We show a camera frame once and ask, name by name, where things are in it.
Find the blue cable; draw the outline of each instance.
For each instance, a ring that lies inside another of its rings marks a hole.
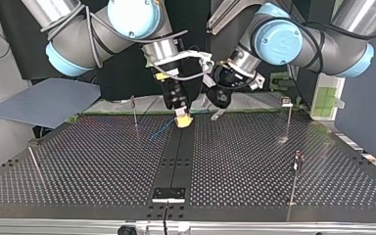
[[[157,132],[155,132],[155,134],[153,134],[151,136],[151,138],[149,139],[149,141],[153,141],[156,137],[158,137],[160,134],[162,134],[164,131],[166,131],[174,121],[175,121],[175,118],[173,118],[172,120],[170,120],[164,127],[162,127],[160,130],[158,130]]]

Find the yellow block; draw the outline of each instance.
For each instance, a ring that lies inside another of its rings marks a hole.
[[[157,78],[157,80],[165,80],[165,79],[169,78],[169,76],[167,76],[163,73],[157,73],[157,74],[155,74],[155,77]]]
[[[179,116],[176,117],[176,125],[179,128],[185,128],[188,127],[192,123],[193,118],[189,115]]]

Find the perforated metal table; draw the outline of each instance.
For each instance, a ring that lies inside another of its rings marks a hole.
[[[61,127],[31,149],[35,160],[25,150],[0,167],[0,219],[376,223],[376,166],[305,114],[289,127],[284,113],[197,115],[183,130],[164,128],[170,120]],[[153,203],[162,189],[182,189],[184,203]]]

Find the blue joint cap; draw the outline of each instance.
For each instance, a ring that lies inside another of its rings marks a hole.
[[[111,0],[108,16],[120,35],[129,39],[142,39],[158,29],[162,11],[154,0]]]
[[[304,38],[299,28],[283,20],[266,23],[255,36],[256,53],[274,66],[291,63],[299,56],[303,45]]]
[[[362,58],[353,65],[350,69],[338,74],[338,77],[344,78],[354,78],[363,74],[371,65],[371,60],[374,58],[374,47],[371,44],[367,44],[367,49],[365,50]]]
[[[53,67],[62,74],[67,76],[79,76],[84,74],[87,71],[92,71],[93,69],[83,68],[78,65],[71,63],[66,60],[60,53],[56,51],[53,46],[53,43],[49,43],[45,49],[48,59],[53,65]]]
[[[260,9],[258,9],[256,14],[266,14],[272,17],[290,18],[287,12],[272,3],[264,3],[260,7]]]

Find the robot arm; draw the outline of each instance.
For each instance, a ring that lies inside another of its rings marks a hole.
[[[179,127],[192,119],[183,82],[210,72],[211,55],[194,51],[179,52],[163,0],[111,0],[96,14],[78,0],[23,0],[23,3],[48,31],[46,53],[59,72],[78,76],[101,67],[103,62],[133,43],[143,44],[143,52],[154,78],[163,87],[166,107],[175,109]],[[85,10],[86,16],[79,15]],[[203,73],[182,74],[181,60],[200,59]]]
[[[227,76],[221,78],[219,71],[252,77],[261,61],[338,77],[356,77],[365,72],[374,56],[368,42],[376,36],[372,35],[376,32],[376,0],[345,0],[332,24],[326,26],[323,31],[295,23],[280,7],[262,4],[228,63],[215,69],[216,86],[211,88],[209,99],[222,109],[227,107],[229,102],[223,106],[221,102],[231,91],[220,84],[237,85]]]

